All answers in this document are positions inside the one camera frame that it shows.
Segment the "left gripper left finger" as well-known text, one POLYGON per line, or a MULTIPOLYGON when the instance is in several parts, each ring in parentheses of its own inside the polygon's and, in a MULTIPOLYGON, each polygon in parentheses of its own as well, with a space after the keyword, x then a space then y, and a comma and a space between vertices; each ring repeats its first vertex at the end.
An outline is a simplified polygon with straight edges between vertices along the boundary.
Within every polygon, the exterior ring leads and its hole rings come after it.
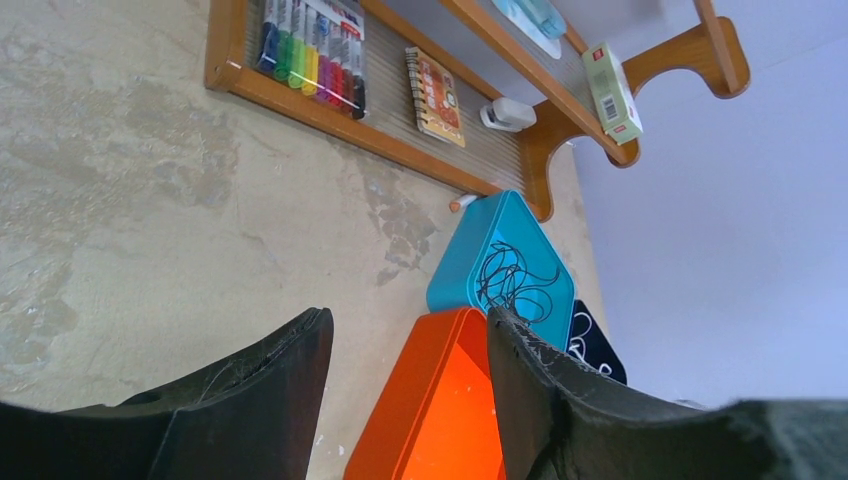
POLYGON ((115 406, 1 407, 5 479, 303 479, 334 337, 309 308, 256 343, 115 406))

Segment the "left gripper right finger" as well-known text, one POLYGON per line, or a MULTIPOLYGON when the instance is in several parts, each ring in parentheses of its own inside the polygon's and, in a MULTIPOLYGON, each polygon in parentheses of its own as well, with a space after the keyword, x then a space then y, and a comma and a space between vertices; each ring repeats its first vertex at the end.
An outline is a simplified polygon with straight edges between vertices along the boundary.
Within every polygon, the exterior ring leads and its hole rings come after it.
POLYGON ((558 351, 511 312, 487 315, 510 479, 843 479, 843 400, 668 402, 558 351))

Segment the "orange tray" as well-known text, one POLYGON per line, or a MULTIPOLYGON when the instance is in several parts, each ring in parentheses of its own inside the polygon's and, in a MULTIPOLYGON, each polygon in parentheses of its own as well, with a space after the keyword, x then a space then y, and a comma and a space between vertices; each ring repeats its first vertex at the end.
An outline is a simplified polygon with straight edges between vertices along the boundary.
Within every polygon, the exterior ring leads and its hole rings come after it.
POLYGON ((482 311, 416 321, 344 476, 505 478, 482 311))

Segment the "light blue tray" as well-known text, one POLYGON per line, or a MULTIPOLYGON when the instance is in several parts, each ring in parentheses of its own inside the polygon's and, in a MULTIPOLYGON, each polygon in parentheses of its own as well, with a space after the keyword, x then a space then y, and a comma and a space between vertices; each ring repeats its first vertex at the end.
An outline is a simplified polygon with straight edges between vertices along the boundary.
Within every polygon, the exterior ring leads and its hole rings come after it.
POLYGON ((563 350, 576 284, 524 197, 502 191, 465 208, 427 287, 430 312, 503 307, 563 350))

